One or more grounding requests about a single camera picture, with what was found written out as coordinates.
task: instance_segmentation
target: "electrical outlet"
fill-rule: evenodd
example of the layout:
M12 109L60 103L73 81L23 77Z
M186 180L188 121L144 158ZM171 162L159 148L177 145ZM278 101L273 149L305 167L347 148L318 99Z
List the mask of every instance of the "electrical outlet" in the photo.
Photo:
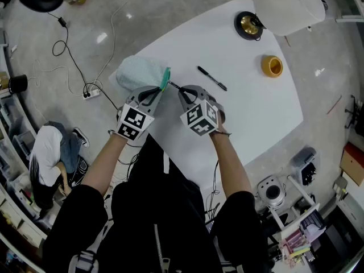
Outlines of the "electrical outlet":
M89 97L83 97L82 96L82 98L84 99L84 100L89 100L89 99L91 99L91 98L95 98L95 97L97 97L97 96L99 96L100 95L100 90L98 90L98 89L95 89L95 90L92 90L92 91L90 91L89 92L90 93L90 96Z

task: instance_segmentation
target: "gray floor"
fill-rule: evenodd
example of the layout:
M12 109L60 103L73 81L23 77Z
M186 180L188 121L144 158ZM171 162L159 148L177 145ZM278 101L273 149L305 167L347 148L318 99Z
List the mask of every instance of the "gray floor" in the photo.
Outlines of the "gray floor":
M88 81L96 78L111 55L110 18L125 1L88 0L83 6L63 3L53 12L69 23L68 45ZM105 92L117 105L122 105L127 94L116 93L107 78L125 57L183 22L227 1L230 0L129 0L114 17L115 55L100 76ZM355 24L337 24L333 19L337 13L335 3L327 1L330 7L327 18L314 25L312 32L301 30L289 35L289 44L285 38L277 37L296 85L304 122L246 166L252 185L256 185L273 173L285 173L290 158L308 144L320 153L321 164L314 184L307 190L322 204L332 197L332 183L340 173L342 148L348 137L344 130L347 117L344 109L350 102L350 95L358 96L360 89L358 50L354 48L361 46L358 31ZM32 79L24 94L36 125L40 127L47 120L53 120L68 128L78 126L90 139L90 147L83 149L82 154L92 162L109 137L107 130L115 128L114 108L104 96L84 101L70 94L65 68L52 73L40 71L41 68L67 66L71 89L81 94L82 79L68 53L52 56L54 42L66 35L55 18L33 12L14 1L7 8L5 19L10 47L18 45L11 59L15 74L32 77L35 68L39 76L40 86L37 88ZM97 43L103 33L107 37ZM40 61L41 68L35 59ZM327 114L340 96L339 103ZM134 153L135 149L128 147L121 159L128 162ZM125 173L124 166L117 166L116 177L123 178Z

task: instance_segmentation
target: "gold object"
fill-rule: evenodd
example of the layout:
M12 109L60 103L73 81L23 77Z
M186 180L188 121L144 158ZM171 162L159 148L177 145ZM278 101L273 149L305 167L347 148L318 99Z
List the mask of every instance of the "gold object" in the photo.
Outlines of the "gold object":
M262 59L262 70L268 77L277 78L283 72L282 61L276 56L266 56Z
M245 30L248 34L256 34L258 33L259 29L251 23L252 17L251 16L244 16L241 21L241 27Z

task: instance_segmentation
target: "light blue cloth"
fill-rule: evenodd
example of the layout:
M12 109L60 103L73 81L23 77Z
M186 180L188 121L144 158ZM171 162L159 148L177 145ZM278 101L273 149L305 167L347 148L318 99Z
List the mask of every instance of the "light blue cloth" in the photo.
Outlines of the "light blue cloth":
M139 56L124 59L116 72L117 83L129 91L144 86L164 89L168 80L169 68Z

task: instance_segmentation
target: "white lamp shade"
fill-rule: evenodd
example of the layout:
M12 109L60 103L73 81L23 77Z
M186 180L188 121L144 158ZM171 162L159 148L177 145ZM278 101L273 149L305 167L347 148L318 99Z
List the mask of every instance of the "white lamp shade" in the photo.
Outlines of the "white lamp shade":
M257 17L276 35L289 35L325 19L321 0L254 0Z

